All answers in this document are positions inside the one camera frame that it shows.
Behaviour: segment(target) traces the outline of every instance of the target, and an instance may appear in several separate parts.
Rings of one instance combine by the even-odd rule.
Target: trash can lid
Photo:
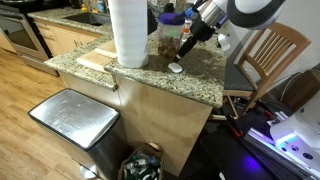
[[[114,109],[71,89],[49,97],[28,114],[84,150],[108,133],[120,116]]]

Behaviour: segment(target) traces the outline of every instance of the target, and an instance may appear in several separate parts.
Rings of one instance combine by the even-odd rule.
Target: wooden floor
[[[60,78],[0,48],[0,180],[84,179],[79,165],[27,115],[64,88]]]

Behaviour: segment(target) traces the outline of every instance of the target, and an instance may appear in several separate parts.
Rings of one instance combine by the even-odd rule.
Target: kitchen sink
[[[89,12],[68,16],[64,19],[90,24],[94,26],[101,26],[103,24],[111,23],[111,19],[109,16]]]

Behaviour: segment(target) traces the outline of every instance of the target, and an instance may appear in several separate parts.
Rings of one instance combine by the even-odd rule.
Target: oven
[[[58,76],[57,71],[44,64],[51,53],[38,30],[27,13],[19,11],[0,4],[0,33],[6,36],[25,64]]]

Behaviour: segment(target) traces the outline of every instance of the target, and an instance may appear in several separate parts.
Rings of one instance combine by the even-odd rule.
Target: stainless steel trash can
[[[120,114],[71,89],[65,89],[29,111],[29,116],[55,134],[59,144],[80,164],[85,178],[117,179],[128,157]]]

